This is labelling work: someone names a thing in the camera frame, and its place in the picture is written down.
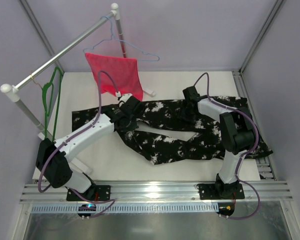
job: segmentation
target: table top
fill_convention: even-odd
[[[139,79],[143,88],[156,92],[155,97],[144,94],[144,101],[184,99],[182,90],[193,85],[202,74],[197,71],[140,71]],[[230,71],[211,71],[211,96],[238,96]],[[207,80],[202,78],[196,85],[200,95],[207,92]],[[109,93],[102,94],[102,105],[116,104],[118,100]],[[98,88],[91,72],[66,72],[62,80],[60,107],[56,138],[72,131],[72,112],[95,108],[99,105]],[[56,108],[53,108],[48,130],[52,132]],[[154,129],[144,124],[139,130],[158,133],[187,141],[194,133]],[[127,147],[119,135],[113,132],[80,152],[77,158],[92,168],[89,176],[93,180],[105,181],[215,181],[223,161],[182,160],[173,163],[152,165],[143,156]],[[33,179],[40,172],[35,169]],[[245,159],[240,178],[246,181],[260,180],[256,161]]]

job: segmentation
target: black and white fabric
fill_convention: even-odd
[[[216,101],[230,107],[248,107],[247,99],[232,96],[214,96]],[[224,159],[225,149],[221,143],[219,123],[212,118],[197,114],[191,121],[185,120],[181,109],[184,100],[144,101],[144,110],[136,119],[156,129],[194,132],[188,141],[141,130],[118,131],[122,141],[131,149],[144,156],[152,164],[166,164],[190,160]],[[96,116],[98,108],[72,112],[72,131],[88,123]],[[272,154],[272,150],[260,137],[257,148],[247,159],[257,159]]]

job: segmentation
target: blue hanger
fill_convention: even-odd
[[[101,44],[103,41],[111,41],[112,39],[114,39],[114,40],[116,40],[116,41],[124,42],[124,43],[130,45],[131,47],[133,47],[133,48],[139,50],[143,55],[151,55],[151,56],[157,57],[156,60],[150,60],[150,59],[138,59],[138,61],[157,62],[157,61],[160,60],[160,57],[159,57],[158,55],[156,55],[156,54],[154,54],[154,53],[150,53],[150,52],[145,52],[145,51],[143,51],[142,49],[138,48],[137,46],[131,44],[131,43],[128,42],[128,41],[120,40],[120,39],[116,38],[116,36],[115,36],[115,34],[114,34],[114,30],[113,30],[113,23],[112,23],[112,20],[111,20],[109,17],[107,17],[107,16],[102,16],[100,19],[102,19],[102,18],[108,19],[108,20],[110,21],[110,23],[111,23],[111,27],[110,27],[111,37],[110,37],[109,39],[103,39],[102,41],[100,41],[100,42],[98,42],[96,45],[94,45],[92,48],[87,47],[87,48],[83,49],[83,52],[84,52],[84,53],[86,53],[86,50],[91,50],[91,51],[93,51],[93,50],[95,49],[95,47],[98,46],[99,44]]]

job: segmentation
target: gray wall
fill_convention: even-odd
[[[0,0],[0,86],[16,85],[49,59],[17,0]],[[38,82],[47,82],[45,71]],[[43,118],[41,90],[30,83],[21,99]],[[10,239],[18,217],[18,202],[30,179],[38,151],[38,131],[23,113],[0,92],[0,240]]]
[[[286,1],[244,76],[276,173],[300,209],[300,0]]]
[[[51,45],[60,50],[110,10],[114,0],[29,0]],[[117,0],[124,37],[159,62],[140,70],[238,69],[274,0]],[[82,50],[110,37],[109,23],[76,46],[61,63],[68,72],[90,71]],[[118,42],[103,42],[94,53],[121,56]],[[128,48],[128,56],[142,54]]]

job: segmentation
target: red towel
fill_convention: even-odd
[[[111,80],[101,73],[101,79],[98,79],[98,72],[103,70],[107,72],[114,80],[121,94],[132,94],[142,101],[144,93],[138,76],[137,60],[134,58],[122,58],[114,56],[102,56],[92,53],[85,53],[94,80],[99,82],[101,93],[109,92],[116,95],[116,89]]]

